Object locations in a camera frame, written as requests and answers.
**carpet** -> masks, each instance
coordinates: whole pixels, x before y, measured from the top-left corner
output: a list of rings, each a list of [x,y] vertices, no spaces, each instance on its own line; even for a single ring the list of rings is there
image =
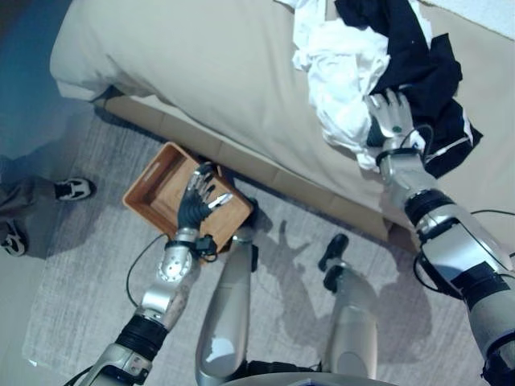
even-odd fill
[[[125,295],[130,264],[158,232],[122,205],[122,196],[162,142],[102,114],[93,119],[71,175],[94,181],[97,193],[60,209],[43,280],[31,310],[23,356],[66,376],[93,364],[134,309]],[[319,362],[333,296],[316,263],[338,232],[344,258],[365,274],[380,299],[377,378],[401,386],[481,385],[482,360],[460,302],[419,285],[413,257],[309,208],[242,179],[264,215],[255,244],[249,350],[251,360],[299,366]],[[163,256],[156,243],[133,271],[137,300]],[[196,340],[224,258],[203,267],[187,309],[154,360],[145,384],[193,386]]]

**wooden tray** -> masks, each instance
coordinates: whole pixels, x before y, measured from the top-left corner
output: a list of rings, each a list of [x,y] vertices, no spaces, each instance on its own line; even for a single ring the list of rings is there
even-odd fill
[[[173,237],[177,231],[177,211],[187,181],[200,163],[172,142],[166,143],[123,196],[123,203]],[[230,191],[233,198],[212,213],[200,227],[200,235],[210,234],[218,252],[252,211],[243,195],[219,175],[212,180],[215,190],[209,201]]]

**bed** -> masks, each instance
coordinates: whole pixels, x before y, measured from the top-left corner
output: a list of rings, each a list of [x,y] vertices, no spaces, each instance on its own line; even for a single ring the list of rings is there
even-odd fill
[[[439,179],[469,210],[515,211],[513,41],[434,6],[463,81],[456,99],[484,135]],[[327,19],[336,18],[328,2]],[[294,15],[272,0],[75,0],[60,28],[51,73],[80,98],[179,143],[381,240],[413,248],[407,218],[380,176],[329,146],[291,57]],[[515,248],[510,218],[481,215]]]

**mattress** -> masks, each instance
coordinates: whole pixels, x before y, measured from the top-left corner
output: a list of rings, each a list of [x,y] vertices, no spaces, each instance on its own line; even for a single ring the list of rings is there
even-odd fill
[[[435,35],[450,33],[464,78],[457,99],[484,134],[441,187],[469,210],[515,211],[513,41],[444,10],[422,12]],[[406,225],[380,176],[324,142],[306,76],[291,65],[292,28],[291,9],[271,0],[75,0],[51,72],[66,97],[92,100],[114,85]],[[513,247],[512,219],[481,221]]]

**sneaker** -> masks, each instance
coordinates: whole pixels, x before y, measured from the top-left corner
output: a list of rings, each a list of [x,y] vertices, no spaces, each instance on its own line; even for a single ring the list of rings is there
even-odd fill
[[[95,185],[87,179],[67,179],[54,184],[56,186],[56,198],[59,201],[76,201],[89,197],[95,189]]]
[[[13,224],[11,227],[8,224],[7,227],[9,228],[9,233],[2,242],[2,247],[12,256],[24,255],[27,250],[27,238],[16,228],[16,225]]]

